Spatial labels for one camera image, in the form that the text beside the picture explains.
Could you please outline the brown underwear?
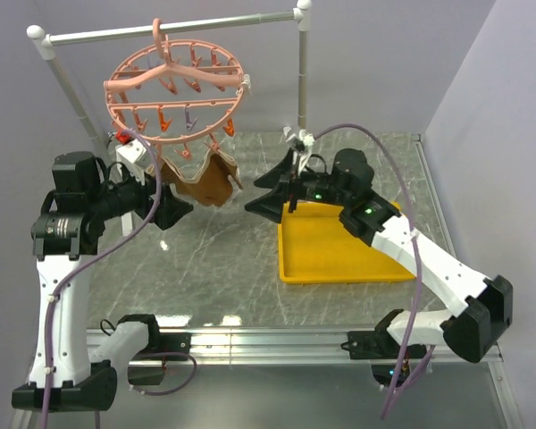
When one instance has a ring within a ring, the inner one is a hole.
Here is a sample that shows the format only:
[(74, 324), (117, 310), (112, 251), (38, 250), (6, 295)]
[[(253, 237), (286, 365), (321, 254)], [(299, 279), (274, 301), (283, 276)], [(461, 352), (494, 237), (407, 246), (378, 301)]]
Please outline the brown underwear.
[(193, 177), (185, 177), (171, 160), (164, 157), (161, 175), (162, 181), (172, 185), (177, 194), (191, 197), (202, 206), (223, 206), (233, 193), (233, 182), (239, 189), (244, 189), (235, 159), (221, 150), (209, 149)]

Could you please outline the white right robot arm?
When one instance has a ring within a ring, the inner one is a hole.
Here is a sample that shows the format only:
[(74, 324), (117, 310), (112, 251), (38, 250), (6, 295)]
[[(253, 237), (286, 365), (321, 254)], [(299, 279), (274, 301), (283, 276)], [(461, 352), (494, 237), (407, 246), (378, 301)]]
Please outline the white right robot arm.
[(406, 345), (446, 345), (463, 360), (480, 362), (512, 323), (511, 282), (475, 271), (411, 227), (400, 209), (373, 190), (373, 178), (361, 150), (341, 149), (330, 172), (304, 167), (287, 153), (255, 181), (267, 192), (245, 209), (280, 223), (300, 201), (337, 206), (339, 222), (352, 237), (402, 265), (442, 301), (440, 311), (389, 312), (374, 328), (368, 358), (395, 358)]

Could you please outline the pink round clip hanger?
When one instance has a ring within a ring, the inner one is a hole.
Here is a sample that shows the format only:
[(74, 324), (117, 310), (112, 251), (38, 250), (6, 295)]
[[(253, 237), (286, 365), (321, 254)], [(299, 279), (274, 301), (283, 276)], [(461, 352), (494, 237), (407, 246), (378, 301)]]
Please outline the pink round clip hanger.
[[(171, 146), (192, 157), (189, 143), (205, 139), (218, 148), (217, 133), (242, 104), (239, 60), (222, 46), (196, 39), (172, 39), (160, 19), (152, 22), (151, 45), (126, 58), (104, 83), (105, 105), (112, 126), (132, 129), (159, 148)], [(172, 124), (161, 132), (157, 108)], [(198, 117), (193, 131), (185, 125), (184, 108)]]

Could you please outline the purple clothes peg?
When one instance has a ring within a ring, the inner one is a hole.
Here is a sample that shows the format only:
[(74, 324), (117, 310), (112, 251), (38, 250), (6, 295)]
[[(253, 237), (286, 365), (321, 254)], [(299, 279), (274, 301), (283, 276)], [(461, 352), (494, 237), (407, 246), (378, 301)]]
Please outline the purple clothes peg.
[(184, 108), (184, 117), (185, 117), (185, 125), (186, 125), (186, 130), (188, 132), (191, 132), (193, 131), (193, 129), (195, 128), (196, 124), (197, 124), (197, 121), (198, 121), (198, 117), (197, 116), (193, 116), (189, 109), (187, 107)]

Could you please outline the white clothes peg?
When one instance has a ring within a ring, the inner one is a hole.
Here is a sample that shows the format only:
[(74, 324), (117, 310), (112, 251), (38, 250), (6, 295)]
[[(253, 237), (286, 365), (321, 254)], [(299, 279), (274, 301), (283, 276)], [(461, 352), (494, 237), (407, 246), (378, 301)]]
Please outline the white clothes peg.
[(240, 82), (240, 89), (243, 94), (249, 94), (251, 91), (251, 79), (248, 74), (242, 76), (242, 81)]

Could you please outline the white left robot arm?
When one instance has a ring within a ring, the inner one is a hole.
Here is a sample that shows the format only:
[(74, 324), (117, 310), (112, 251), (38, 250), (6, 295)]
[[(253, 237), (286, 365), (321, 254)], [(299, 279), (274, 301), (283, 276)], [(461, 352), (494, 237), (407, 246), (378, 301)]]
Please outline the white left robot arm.
[(133, 358), (188, 360), (190, 337), (168, 340), (154, 315), (125, 315), (95, 349), (87, 343), (88, 289), (93, 265), (103, 258), (98, 241), (107, 221), (134, 212), (143, 224), (171, 228), (193, 206), (151, 177), (125, 172), (118, 183), (91, 152), (56, 157), (54, 189), (31, 228), (40, 289), (38, 343), (28, 381), (13, 390), (15, 409), (49, 412), (106, 411), (118, 377)]

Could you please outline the orange rim clothes peg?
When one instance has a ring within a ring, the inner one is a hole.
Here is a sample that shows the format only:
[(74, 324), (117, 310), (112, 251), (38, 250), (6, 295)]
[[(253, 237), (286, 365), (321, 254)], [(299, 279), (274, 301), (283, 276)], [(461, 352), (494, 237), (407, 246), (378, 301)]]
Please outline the orange rim clothes peg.
[(228, 136), (233, 137), (235, 135), (235, 127), (232, 119), (229, 119), (222, 128)]

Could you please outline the yellow plastic tray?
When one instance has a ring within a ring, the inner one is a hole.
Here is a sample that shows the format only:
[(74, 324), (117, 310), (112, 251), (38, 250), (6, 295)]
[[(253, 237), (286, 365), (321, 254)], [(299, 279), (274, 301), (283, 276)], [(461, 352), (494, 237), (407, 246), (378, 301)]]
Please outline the yellow plastic tray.
[(287, 284), (404, 282), (404, 266), (350, 235), (339, 206), (300, 202), (277, 225), (280, 278)]

